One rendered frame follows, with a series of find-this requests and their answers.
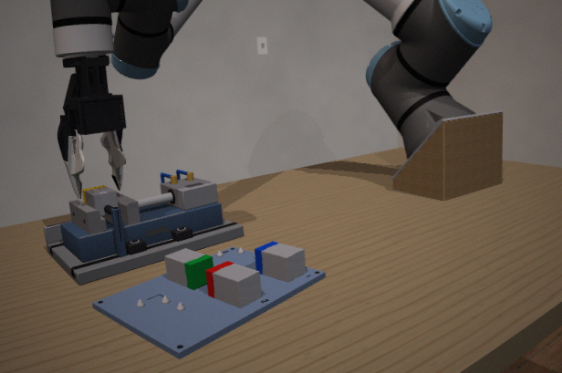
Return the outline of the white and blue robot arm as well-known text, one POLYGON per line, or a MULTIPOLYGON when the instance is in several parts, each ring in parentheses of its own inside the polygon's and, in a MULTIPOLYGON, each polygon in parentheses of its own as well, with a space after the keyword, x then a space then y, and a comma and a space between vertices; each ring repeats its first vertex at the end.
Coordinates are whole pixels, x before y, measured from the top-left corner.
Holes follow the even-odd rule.
MULTIPOLYGON (((483 44, 492 17, 481 0, 363 1, 390 20, 392 34, 400 40, 372 58, 366 80, 401 134, 408 159, 442 119, 476 114, 446 87, 483 44)), ((201 2, 50 0, 55 55, 95 58, 112 53, 112 66, 121 75, 150 78, 201 2), (114 33, 111 13, 118 12, 129 13, 119 13, 114 33)))

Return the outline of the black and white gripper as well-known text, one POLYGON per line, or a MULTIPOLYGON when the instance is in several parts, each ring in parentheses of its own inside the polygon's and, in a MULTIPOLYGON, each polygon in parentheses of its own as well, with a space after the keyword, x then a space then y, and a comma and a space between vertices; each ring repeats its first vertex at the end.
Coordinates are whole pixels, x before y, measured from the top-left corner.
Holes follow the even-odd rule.
POLYGON ((62 60, 63 67, 76 69, 75 78, 78 84, 73 98, 79 99, 67 98, 67 104, 63 107, 66 112, 65 115, 60 115, 57 130, 58 145, 75 194, 81 199, 82 182, 79 174, 85 168, 81 135, 101 132, 104 133, 100 141, 109 154, 111 176, 120 191, 123 165, 126 164, 121 147, 122 130, 126 129, 126 120, 123 95, 112 95, 108 90, 106 66, 109 65, 109 58, 70 57, 62 60), (77 136, 75 130, 80 135, 77 136))

